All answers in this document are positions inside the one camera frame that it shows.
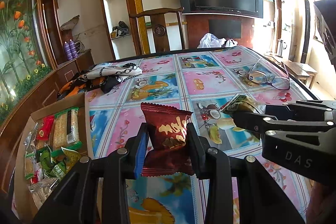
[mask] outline wooden chair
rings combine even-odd
[[[170,47],[169,47],[169,41],[168,41],[168,35],[167,35],[165,14],[176,13],[178,28],[180,31],[182,49],[184,50],[185,45],[184,45],[184,36],[183,36],[181,14],[180,14],[180,12],[182,12],[183,10],[184,8],[182,7],[178,9],[159,8],[159,9],[146,10],[139,14],[130,14],[129,17],[138,19],[139,17],[149,16],[151,18],[155,51],[156,52],[166,52],[166,51],[170,51]],[[139,49],[141,49],[142,47],[140,45],[140,41],[137,41],[137,43],[138,43]]]

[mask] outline white plastic bag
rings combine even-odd
[[[229,39],[228,41],[226,41],[225,47],[226,48],[231,48],[231,47],[234,47],[234,46],[237,46],[237,45],[238,45],[237,41],[234,41],[233,39]]]
[[[211,33],[206,33],[199,42],[197,48],[220,48],[225,43],[226,39],[218,39]]]

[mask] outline tablecloth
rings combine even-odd
[[[305,218],[309,203],[309,181],[294,172],[264,159],[262,144],[250,133],[237,128],[233,120],[221,112],[221,106],[236,93],[247,94],[265,104],[283,104],[312,98],[291,80],[290,90],[277,90],[268,85],[248,81],[246,74],[257,68],[272,79],[286,76],[280,69],[254,51],[236,46],[208,52],[189,52],[135,59],[143,74],[115,86],[109,93],[92,90],[87,93],[93,153],[104,157],[123,147],[145,122],[141,102],[150,102],[192,111],[191,122],[200,136],[211,146],[228,155],[244,158],[254,155],[283,189],[299,213]],[[130,61],[113,63],[122,65]],[[220,140],[209,138],[209,127],[217,125]],[[239,223],[236,179],[232,179],[234,223]],[[201,224],[204,223],[209,181],[176,173],[171,176],[141,177],[127,181],[130,213],[141,223]],[[163,205],[171,217],[155,213]]]

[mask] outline red packet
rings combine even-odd
[[[176,107],[141,103],[148,124],[153,150],[146,155],[142,175],[145,177],[172,175],[194,171],[185,143],[186,124],[192,112]]]
[[[53,127],[54,119],[55,119],[54,115],[43,118],[43,125],[36,135],[37,140],[41,141],[48,140],[51,128]]]

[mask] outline glasses frame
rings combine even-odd
[[[263,73],[262,71],[259,71],[259,70],[255,70],[255,71],[257,71],[258,73],[260,73],[260,74],[262,74],[262,75],[265,75],[265,77],[266,77],[266,83],[262,83],[262,84],[260,84],[260,83],[257,83],[257,82],[254,82],[253,80],[251,80],[251,79],[250,79],[250,73],[251,73],[251,71],[253,71],[253,68],[254,68],[257,64],[259,64],[260,60],[261,60],[261,58],[259,58],[259,60],[257,61],[257,63],[255,63],[255,65],[250,69],[249,73],[246,75],[246,78],[247,78],[248,81],[251,81],[252,83],[257,84],[257,85],[270,85],[270,86],[274,87],[274,88],[277,89],[277,90],[289,90],[289,89],[291,88],[291,81],[290,81],[289,73],[288,73],[287,68],[286,68],[285,65],[284,65],[284,68],[285,68],[286,73],[287,73],[287,78],[284,78],[284,77],[281,77],[281,76],[275,76],[275,77],[272,79],[272,81],[269,82],[268,79],[267,79],[267,75],[266,75],[265,73]],[[288,88],[287,88],[287,89],[280,89],[280,88],[277,88],[276,86],[272,85],[274,79],[276,79],[276,78],[281,78],[281,79],[286,79],[286,80],[288,80]]]

